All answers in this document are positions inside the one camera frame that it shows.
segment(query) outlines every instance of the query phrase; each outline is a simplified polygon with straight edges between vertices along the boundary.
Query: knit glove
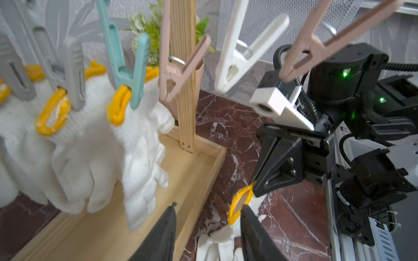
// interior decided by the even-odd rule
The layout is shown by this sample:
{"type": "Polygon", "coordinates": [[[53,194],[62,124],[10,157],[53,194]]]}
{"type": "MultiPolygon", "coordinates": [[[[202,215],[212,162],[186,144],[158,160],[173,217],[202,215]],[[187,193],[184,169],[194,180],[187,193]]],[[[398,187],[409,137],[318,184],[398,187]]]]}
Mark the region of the knit glove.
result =
{"type": "Polygon", "coordinates": [[[4,167],[3,161],[0,161],[0,208],[15,200],[18,194],[19,190],[15,182],[4,167]]]}
{"type": "Polygon", "coordinates": [[[158,78],[146,82],[139,107],[132,110],[126,106],[124,122],[118,127],[111,125],[125,152],[122,185],[130,230],[141,226],[154,211],[157,182],[162,187],[168,185],[168,174],[158,165],[165,147],[158,140],[158,113],[153,112],[159,96],[157,83],[158,78]]]}
{"type": "Polygon", "coordinates": [[[174,118],[171,115],[171,112],[159,101],[155,104],[155,107],[152,111],[154,117],[158,121],[158,131],[162,134],[169,133],[174,128],[174,118]]]}
{"type": "Polygon", "coordinates": [[[34,183],[36,173],[25,172],[19,166],[21,155],[26,153],[26,148],[22,146],[22,142],[26,138],[25,126],[34,121],[28,112],[29,110],[25,108],[25,106],[30,107],[30,104],[27,103],[27,101],[19,101],[10,95],[0,106],[3,178],[7,179],[6,177],[9,176],[14,183],[13,185],[8,182],[9,185],[25,193],[35,202],[47,204],[48,199],[45,194],[34,183]]]}
{"type": "Polygon", "coordinates": [[[114,89],[106,74],[89,78],[85,86],[84,108],[71,110],[63,127],[43,138],[56,146],[51,164],[68,201],[90,198],[87,210],[96,212],[110,201],[120,169],[106,119],[114,89]]]}

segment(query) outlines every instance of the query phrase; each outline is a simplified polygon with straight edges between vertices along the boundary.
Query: wooden tray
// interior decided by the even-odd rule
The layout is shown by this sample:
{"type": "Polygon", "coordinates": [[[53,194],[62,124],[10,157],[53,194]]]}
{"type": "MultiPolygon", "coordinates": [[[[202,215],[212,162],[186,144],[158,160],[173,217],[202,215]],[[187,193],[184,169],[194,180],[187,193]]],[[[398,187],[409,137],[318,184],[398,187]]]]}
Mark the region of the wooden tray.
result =
{"type": "Polygon", "coordinates": [[[162,168],[170,180],[168,188],[157,186],[157,206],[144,225],[127,230],[122,185],[115,185],[110,203],[95,214],[60,213],[34,237],[12,261],[77,260],[124,261],[141,245],[163,211],[177,203],[177,228],[174,261],[180,259],[203,205],[224,162],[227,149],[196,136],[192,154],[180,148],[175,127],[160,141],[166,147],[162,168]]]}

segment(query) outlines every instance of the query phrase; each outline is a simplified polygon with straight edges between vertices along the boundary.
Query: metal ring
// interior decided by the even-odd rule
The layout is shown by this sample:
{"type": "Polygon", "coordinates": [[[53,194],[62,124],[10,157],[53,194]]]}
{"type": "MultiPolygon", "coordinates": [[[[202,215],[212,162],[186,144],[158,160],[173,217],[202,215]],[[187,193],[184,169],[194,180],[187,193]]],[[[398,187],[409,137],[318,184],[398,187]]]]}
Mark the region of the metal ring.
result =
{"type": "Polygon", "coordinates": [[[176,61],[178,63],[181,63],[184,66],[187,66],[187,64],[183,60],[181,60],[180,58],[177,58],[177,57],[174,57],[174,56],[171,56],[171,55],[168,58],[171,59],[171,60],[173,60],[173,61],[176,61]]]}
{"type": "Polygon", "coordinates": [[[322,21],[321,26],[323,26],[325,29],[327,29],[333,36],[337,35],[337,29],[335,29],[335,27],[330,25],[329,23],[326,23],[326,22],[322,21]]]}
{"type": "Polygon", "coordinates": [[[237,39],[237,44],[241,45],[242,47],[245,47],[245,49],[247,49],[247,51],[250,53],[250,56],[252,56],[252,50],[246,43],[244,43],[240,39],[237,39]]]}

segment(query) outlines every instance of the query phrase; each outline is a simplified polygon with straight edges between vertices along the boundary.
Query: white clothespin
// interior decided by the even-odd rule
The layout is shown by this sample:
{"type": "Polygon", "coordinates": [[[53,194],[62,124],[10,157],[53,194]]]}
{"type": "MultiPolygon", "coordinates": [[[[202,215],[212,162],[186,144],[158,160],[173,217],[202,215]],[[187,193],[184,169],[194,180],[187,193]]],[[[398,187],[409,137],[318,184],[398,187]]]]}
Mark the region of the white clothespin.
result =
{"type": "Polygon", "coordinates": [[[313,131],[312,122],[295,109],[301,90],[301,85],[295,86],[288,100],[277,87],[257,88],[250,104],[259,115],[272,118],[277,124],[313,131]]]}
{"type": "Polygon", "coordinates": [[[54,90],[58,87],[66,89],[72,109],[81,110],[85,103],[85,89],[83,49],[80,40],[76,37],[64,39],[62,63],[45,27],[34,23],[27,7],[20,0],[14,0],[13,3],[49,84],[54,90]]]}
{"type": "Polygon", "coordinates": [[[0,75],[13,95],[21,101],[36,96],[35,88],[10,39],[0,30],[0,75]]]}
{"type": "Polygon", "coordinates": [[[248,1],[236,0],[234,3],[223,50],[216,67],[215,89],[223,94],[229,91],[244,76],[289,26],[288,15],[278,16],[248,47],[238,39],[247,11],[248,1]],[[244,53],[237,51],[235,48],[237,43],[246,47],[247,50],[244,53]]]}

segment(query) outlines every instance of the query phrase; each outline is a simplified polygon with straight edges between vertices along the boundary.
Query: clothespin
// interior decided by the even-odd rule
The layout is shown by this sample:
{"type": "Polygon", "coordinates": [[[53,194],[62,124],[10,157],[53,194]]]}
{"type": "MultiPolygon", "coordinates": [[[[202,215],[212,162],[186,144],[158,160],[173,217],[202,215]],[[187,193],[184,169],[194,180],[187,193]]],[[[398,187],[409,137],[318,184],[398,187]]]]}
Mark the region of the clothespin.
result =
{"type": "Polygon", "coordinates": [[[10,39],[0,30],[0,75],[13,95],[21,101],[36,96],[35,88],[10,39]]]}
{"type": "Polygon", "coordinates": [[[160,101],[163,103],[170,102],[180,92],[181,87],[193,70],[196,69],[211,43],[209,35],[203,36],[182,69],[168,61],[170,52],[170,1],[164,0],[163,21],[161,23],[160,78],[158,79],[158,85],[160,86],[160,101]]]}
{"type": "Polygon", "coordinates": [[[72,109],[81,110],[85,103],[85,89],[83,50],[80,40],[76,37],[64,39],[64,63],[62,63],[45,27],[34,23],[27,7],[20,0],[13,3],[49,84],[53,90],[57,90],[58,87],[64,88],[72,109]]]}
{"type": "Polygon", "coordinates": [[[306,74],[312,67],[331,57],[370,28],[377,26],[381,21],[391,16],[404,3],[404,0],[382,2],[323,43],[314,35],[314,32],[331,3],[332,0],[318,0],[313,7],[295,43],[287,52],[285,63],[280,70],[279,77],[285,82],[290,82],[296,77],[306,74]],[[308,51],[309,54],[298,62],[303,51],[308,51]]]}
{"type": "Polygon", "coordinates": [[[288,15],[278,16],[248,47],[238,39],[248,2],[249,0],[235,1],[225,34],[221,57],[216,66],[215,89],[223,94],[229,91],[244,76],[289,26],[288,15]],[[239,52],[236,49],[237,43],[246,47],[247,50],[244,53],[239,52]]]}
{"type": "Polygon", "coordinates": [[[136,109],[143,96],[148,54],[150,51],[150,36],[147,33],[142,33],[139,36],[135,68],[131,72],[125,65],[119,30],[116,24],[110,20],[106,10],[106,7],[110,4],[110,0],[96,0],[96,4],[99,10],[100,21],[102,22],[107,55],[109,56],[110,66],[112,67],[116,89],[122,85],[129,87],[132,91],[130,106],[132,109],[136,109]]]}

